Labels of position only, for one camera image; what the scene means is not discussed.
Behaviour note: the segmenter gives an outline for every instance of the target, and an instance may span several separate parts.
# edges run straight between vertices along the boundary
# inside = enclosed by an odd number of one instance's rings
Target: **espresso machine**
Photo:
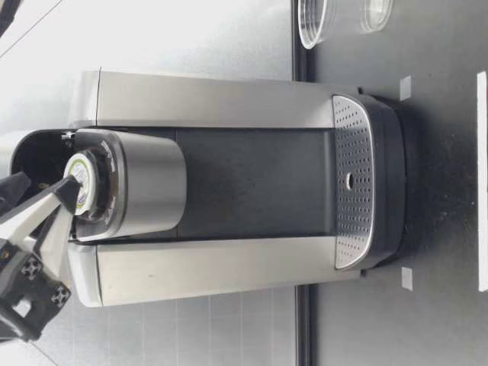
[[[350,280],[399,247],[400,122],[357,89],[98,70],[71,112],[0,136],[0,174],[30,178],[24,211],[79,185],[59,248],[23,250],[57,251],[88,307]]]

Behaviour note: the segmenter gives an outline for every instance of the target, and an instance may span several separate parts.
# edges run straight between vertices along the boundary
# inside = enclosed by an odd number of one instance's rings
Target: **black surface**
[[[481,365],[488,294],[477,291],[476,74],[488,67],[488,2],[396,0],[378,33],[311,53],[318,82],[396,107],[406,139],[400,257],[360,281],[321,284],[316,364]],[[400,80],[413,97],[399,102]],[[413,269],[410,292],[400,268]]]
[[[0,180],[0,215],[14,208],[30,185],[31,180],[24,172]]]
[[[178,130],[188,170],[183,238],[321,235],[321,130]]]

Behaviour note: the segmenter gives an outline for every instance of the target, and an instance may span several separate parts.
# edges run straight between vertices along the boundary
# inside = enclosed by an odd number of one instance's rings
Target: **silver panel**
[[[374,155],[364,108],[335,96],[337,247],[335,266],[347,268],[369,250],[374,223]]]
[[[97,246],[81,246],[70,242],[68,259],[79,300],[86,307],[101,307]]]
[[[102,71],[98,90],[99,127],[333,127],[323,84]]]
[[[103,304],[195,297],[359,277],[336,271],[335,237],[99,245]]]

